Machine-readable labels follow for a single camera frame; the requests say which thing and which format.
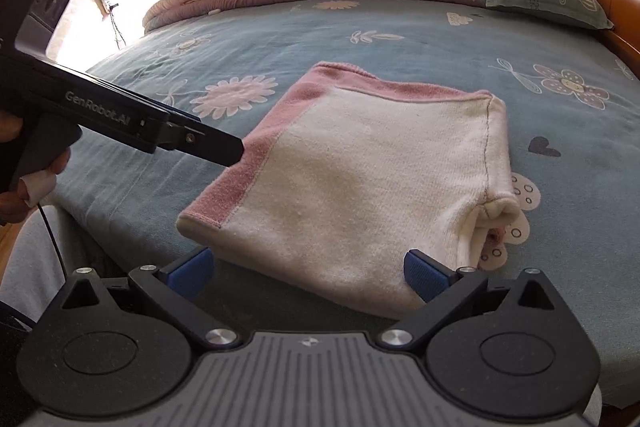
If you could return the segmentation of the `pink and cream sweater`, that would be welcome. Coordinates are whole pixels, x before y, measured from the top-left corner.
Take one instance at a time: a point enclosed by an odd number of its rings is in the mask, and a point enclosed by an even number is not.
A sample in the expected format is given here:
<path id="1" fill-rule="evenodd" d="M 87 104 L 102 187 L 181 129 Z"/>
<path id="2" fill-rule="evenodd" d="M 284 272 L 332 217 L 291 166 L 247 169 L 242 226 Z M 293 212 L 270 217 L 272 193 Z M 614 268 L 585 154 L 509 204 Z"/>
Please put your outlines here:
<path id="1" fill-rule="evenodd" d="M 521 205 L 506 106 L 489 92 L 320 63 L 244 146 L 177 221 L 222 260 L 389 319 L 422 305 L 410 249 L 449 269 L 506 263 Z"/>

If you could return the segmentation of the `white power strip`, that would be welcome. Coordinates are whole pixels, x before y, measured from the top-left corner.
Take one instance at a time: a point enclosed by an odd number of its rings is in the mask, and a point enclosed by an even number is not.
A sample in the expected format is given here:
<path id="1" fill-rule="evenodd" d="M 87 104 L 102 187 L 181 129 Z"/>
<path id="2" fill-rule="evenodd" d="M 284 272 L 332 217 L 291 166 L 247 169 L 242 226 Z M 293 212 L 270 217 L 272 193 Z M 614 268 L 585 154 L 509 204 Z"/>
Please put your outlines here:
<path id="1" fill-rule="evenodd" d="M 98 1 L 99 1 L 100 8 L 105 15 L 111 15 L 114 9 L 116 9 L 119 6 L 119 3 L 115 0 L 98 0 Z"/>

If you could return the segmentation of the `grey trousered leg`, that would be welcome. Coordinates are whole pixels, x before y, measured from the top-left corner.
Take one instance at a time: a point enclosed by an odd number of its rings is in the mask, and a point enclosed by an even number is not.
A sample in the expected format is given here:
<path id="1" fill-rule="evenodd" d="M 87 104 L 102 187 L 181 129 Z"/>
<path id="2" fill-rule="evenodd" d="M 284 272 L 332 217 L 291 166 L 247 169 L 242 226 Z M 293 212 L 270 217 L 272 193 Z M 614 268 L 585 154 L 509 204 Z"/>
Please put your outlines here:
<path id="1" fill-rule="evenodd" d="M 64 274 L 90 267 L 100 277 L 122 269 L 75 219 L 47 205 L 23 225 L 1 282 L 1 301 L 37 321 L 65 282 Z"/>

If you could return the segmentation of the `teal floral bed sheet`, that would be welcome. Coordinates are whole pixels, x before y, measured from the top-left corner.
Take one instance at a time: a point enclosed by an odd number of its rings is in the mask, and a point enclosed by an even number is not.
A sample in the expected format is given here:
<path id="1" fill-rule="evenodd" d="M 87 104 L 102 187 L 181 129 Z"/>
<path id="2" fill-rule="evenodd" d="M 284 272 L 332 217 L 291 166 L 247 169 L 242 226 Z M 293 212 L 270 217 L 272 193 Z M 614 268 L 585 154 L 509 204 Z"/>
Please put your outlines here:
<path id="1" fill-rule="evenodd" d="M 92 75 L 193 113 L 213 95 L 209 126 L 251 132 L 294 81 L 326 61 L 387 80 L 486 89 L 506 102 L 511 166 L 541 196 L 526 242 L 501 270 L 547 273 L 599 351 L 606 404 L 639 401 L 639 80 L 583 31 L 520 14 L 426 1 L 318 1 L 205 15 L 156 30 Z M 595 108 L 559 94 L 585 80 Z M 195 245 L 181 210 L 221 167 L 179 152 L 141 153 L 85 130 L 51 196 L 122 269 L 164 265 Z M 369 329 L 389 321 L 216 260 L 201 303 L 244 329 Z"/>

